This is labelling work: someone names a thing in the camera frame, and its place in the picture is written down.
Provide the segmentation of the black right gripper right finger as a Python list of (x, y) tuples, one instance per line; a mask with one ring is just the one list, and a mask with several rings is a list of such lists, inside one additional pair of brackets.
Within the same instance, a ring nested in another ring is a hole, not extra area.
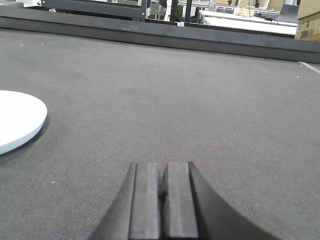
[(166, 240), (275, 240), (231, 207), (192, 162), (170, 162), (162, 178)]

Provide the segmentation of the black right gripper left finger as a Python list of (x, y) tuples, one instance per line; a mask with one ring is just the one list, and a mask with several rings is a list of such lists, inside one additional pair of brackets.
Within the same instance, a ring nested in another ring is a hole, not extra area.
[(90, 240), (159, 240), (158, 173), (155, 163), (130, 163), (125, 180)]

